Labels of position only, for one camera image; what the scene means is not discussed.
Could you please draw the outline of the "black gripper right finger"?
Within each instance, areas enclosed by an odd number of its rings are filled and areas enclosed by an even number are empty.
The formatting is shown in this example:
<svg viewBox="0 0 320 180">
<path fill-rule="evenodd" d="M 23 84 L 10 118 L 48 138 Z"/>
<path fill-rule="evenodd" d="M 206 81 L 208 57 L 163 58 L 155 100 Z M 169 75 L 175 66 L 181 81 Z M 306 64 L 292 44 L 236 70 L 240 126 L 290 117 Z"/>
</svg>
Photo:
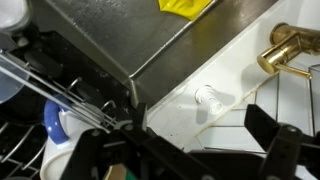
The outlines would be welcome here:
<svg viewBox="0 0 320 180">
<path fill-rule="evenodd" d="M 296 180 L 298 165 L 320 179 L 320 133 L 306 135 L 299 128 L 276 122 L 258 105 L 247 106 L 245 128 L 266 152 L 260 180 Z"/>
</svg>

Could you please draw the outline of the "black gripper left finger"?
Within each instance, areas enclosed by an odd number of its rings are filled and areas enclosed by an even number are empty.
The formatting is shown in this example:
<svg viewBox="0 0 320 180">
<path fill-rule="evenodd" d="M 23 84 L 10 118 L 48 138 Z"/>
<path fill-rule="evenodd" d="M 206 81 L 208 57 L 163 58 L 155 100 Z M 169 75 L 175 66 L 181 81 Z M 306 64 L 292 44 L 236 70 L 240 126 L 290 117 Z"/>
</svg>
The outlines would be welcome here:
<svg viewBox="0 0 320 180">
<path fill-rule="evenodd" d="M 118 130 L 83 132 L 60 180 L 103 180 L 113 165 L 125 166 L 139 180 L 214 180 L 214 172 L 146 128 L 147 105 Z"/>
</svg>

